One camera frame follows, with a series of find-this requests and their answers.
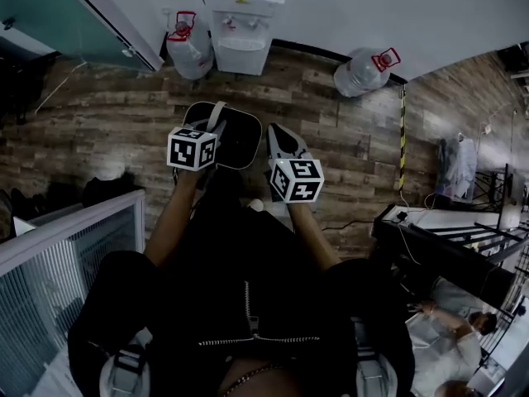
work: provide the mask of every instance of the cable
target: cable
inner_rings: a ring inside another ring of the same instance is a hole
[[[425,207],[425,208],[428,208],[428,209],[429,209],[429,207],[428,207],[428,205],[427,205],[427,200],[428,200],[428,197],[431,197],[431,196],[434,195],[434,194],[435,194],[435,192],[434,192],[434,193],[430,193],[430,194],[428,194],[428,195],[424,198],[424,207]]]
[[[373,223],[373,222],[374,221],[350,221],[349,223],[347,223],[343,227],[325,227],[325,228],[322,229],[322,231],[326,231],[327,229],[334,229],[334,230],[337,230],[337,231],[341,231],[342,229],[346,229],[347,227],[349,227],[353,223]]]
[[[477,144],[476,144],[476,157],[478,156],[479,154],[479,147],[481,146],[481,127],[483,125],[487,126],[490,124],[490,120],[495,117],[500,110],[502,110],[503,108],[505,108],[506,106],[509,106],[511,104],[511,102],[507,102],[507,103],[504,103],[502,104],[499,108],[496,109],[496,111],[490,115],[489,117],[487,117],[487,120],[486,121],[482,121],[479,123],[479,129],[478,129],[478,138],[476,138],[476,141],[477,141]]]
[[[404,246],[406,246],[406,250],[407,250],[407,253],[410,255],[410,257],[412,258],[412,260],[417,263],[418,265],[420,265],[420,263],[418,261],[416,261],[413,256],[412,256],[412,253],[410,252],[410,249],[409,247],[407,246],[407,243],[406,243],[406,238],[404,238],[404,234],[403,234],[403,230],[400,229],[400,222],[397,223],[397,228],[398,230],[400,231],[400,235],[403,237],[403,240],[404,240]]]
[[[68,78],[70,77],[70,75],[71,75],[75,70],[77,70],[78,68],[80,68],[81,66],[85,66],[87,63],[88,63],[88,62],[83,62],[83,63],[81,63],[81,64],[75,66],[75,68],[73,68],[72,70],[70,70],[68,76],[67,76],[66,78],[64,78],[63,81],[62,81],[59,85],[57,85],[57,87],[55,87],[55,89],[54,89],[51,93],[48,94],[48,96],[44,99],[44,101],[43,101],[41,104],[39,104],[39,107],[38,107],[37,109],[35,109],[35,115],[37,114],[37,112],[39,112],[39,110],[41,110],[41,108],[42,108],[42,106],[44,105],[44,103],[46,103],[46,102],[49,100],[49,98],[50,98],[52,95],[54,95],[55,92],[56,92],[59,88],[61,88],[61,87],[64,85],[64,83],[65,83],[66,81],[68,81]]]
[[[432,204],[431,208],[427,207],[427,208],[422,208],[420,210],[412,210],[410,208],[410,205],[407,203],[406,199],[403,197],[403,193],[400,192],[399,195],[400,195],[401,200],[406,204],[406,207],[407,207],[407,212],[406,213],[417,213],[417,212],[425,212],[426,210],[433,210],[433,204]]]

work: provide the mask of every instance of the hazard tape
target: hazard tape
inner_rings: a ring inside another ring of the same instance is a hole
[[[402,195],[404,187],[404,162],[406,159],[406,85],[400,98],[400,178],[398,179],[398,192]]]

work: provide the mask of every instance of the hair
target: hair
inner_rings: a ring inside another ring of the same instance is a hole
[[[437,387],[435,397],[484,397],[475,388],[470,388],[462,380],[449,380]]]
[[[486,313],[485,316],[487,317],[487,320],[483,324],[483,328],[481,329],[481,335],[487,335],[490,334],[494,329],[496,329],[496,325],[498,324],[498,318],[494,313]]]

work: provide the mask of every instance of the glass door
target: glass door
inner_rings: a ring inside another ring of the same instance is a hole
[[[79,0],[0,0],[0,22],[72,58],[149,69]]]

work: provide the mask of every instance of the plastic water jug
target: plastic water jug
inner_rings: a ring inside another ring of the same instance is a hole
[[[167,52],[177,72],[186,79],[200,79],[213,67],[213,48],[205,26],[195,12],[178,12],[176,29],[167,37]]]
[[[360,96],[383,87],[389,79],[389,68],[400,63],[393,47],[386,51],[362,47],[350,56],[352,59],[340,65],[334,73],[334,84],[346,97]]]

